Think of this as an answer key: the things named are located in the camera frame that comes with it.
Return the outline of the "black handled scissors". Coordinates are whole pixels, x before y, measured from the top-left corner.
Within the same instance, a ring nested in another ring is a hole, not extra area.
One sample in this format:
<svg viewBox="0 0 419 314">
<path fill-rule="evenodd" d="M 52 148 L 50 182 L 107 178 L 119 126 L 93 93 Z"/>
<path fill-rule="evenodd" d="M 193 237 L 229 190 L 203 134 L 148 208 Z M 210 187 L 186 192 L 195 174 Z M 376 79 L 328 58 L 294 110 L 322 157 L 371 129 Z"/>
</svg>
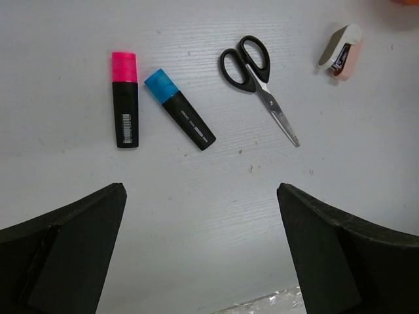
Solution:
<svg viewBox="0 0 419 314">
<path fill-rule="evenodd" d="M 257 66 L 250 53 L 246 50 L 246 43 L 251 43 L 261 51 L 263 61 L 262 67 Z M 231 57 L 231 59 L 235 62 L 243 78 L 242 82 L 235 81 L 228 74 L 225 66 L 225 59 L 227 57 Z M 276 121 L 277 125 L 284 132 L 293 146 L 298 148 L 301 144 L 299 143 L 295 132 L 293 131 L 279 103 L 267 87 L 270 78 L 270 64 L 270 55 L 266 46 L 261 40 L 252 35 L 242 37 L 236 48 L 228 48 L 219 56 L 219 69 L 225 80 L 230 85 L 243 92 L 258 94 L 267 111 Z"/>
</svg>

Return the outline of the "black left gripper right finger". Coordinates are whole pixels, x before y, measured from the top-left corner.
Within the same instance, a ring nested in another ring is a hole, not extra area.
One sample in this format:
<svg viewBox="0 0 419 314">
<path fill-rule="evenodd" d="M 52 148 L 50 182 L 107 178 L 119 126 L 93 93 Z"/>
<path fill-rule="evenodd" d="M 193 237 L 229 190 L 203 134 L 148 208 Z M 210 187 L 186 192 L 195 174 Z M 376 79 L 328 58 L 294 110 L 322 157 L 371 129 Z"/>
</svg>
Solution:
<svg viewBox="0 0 419 314">
<path fill-rule="evenodd" d="M 418 236 L 277 190 L 307 313 L 417 313 Z"/>
</svg>

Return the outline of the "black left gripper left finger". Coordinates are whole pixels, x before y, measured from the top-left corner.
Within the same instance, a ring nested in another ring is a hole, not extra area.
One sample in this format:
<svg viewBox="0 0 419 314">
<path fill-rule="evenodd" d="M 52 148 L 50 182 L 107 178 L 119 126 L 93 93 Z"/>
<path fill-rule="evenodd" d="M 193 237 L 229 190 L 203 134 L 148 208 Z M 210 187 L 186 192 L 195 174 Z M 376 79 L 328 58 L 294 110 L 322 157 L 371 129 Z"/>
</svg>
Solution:
<svg viewBox="0 0 419 314">
<path fill-rule="evenodd" d="M 126 205 L 113 183 L 1 230 L 2 313 L 95 313 Z"/>
</svg>

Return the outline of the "blue cap black highlighter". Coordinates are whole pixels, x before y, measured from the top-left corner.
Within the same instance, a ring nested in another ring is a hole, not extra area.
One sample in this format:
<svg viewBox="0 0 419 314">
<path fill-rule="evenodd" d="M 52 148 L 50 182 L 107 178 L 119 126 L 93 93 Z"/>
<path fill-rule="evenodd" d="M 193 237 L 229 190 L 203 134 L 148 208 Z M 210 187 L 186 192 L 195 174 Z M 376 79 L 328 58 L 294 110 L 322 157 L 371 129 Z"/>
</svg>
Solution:
<svg viewBox="0 0 419 314">
<path fill-rule="evenodd" d="M 216 136 L 163 69 L 154 72 L 144 83 L 173 121 L 201 151 L 215 142 Z"/>
</svg>

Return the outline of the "pink cap black highlighter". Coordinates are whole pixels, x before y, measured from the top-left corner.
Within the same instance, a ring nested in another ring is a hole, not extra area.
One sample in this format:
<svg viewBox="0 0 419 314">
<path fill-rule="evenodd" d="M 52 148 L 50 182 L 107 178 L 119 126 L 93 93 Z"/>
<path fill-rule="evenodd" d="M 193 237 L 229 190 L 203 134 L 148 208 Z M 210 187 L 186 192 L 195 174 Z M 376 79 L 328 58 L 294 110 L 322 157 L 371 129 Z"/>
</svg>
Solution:
<svg viewBox="0 0 419 314">
<path fill-rule="evenodd" d="M 115 135 L 118 148 L 139 146 L 139 86 L 136 55 L 111 54 Z"/>
</svg>

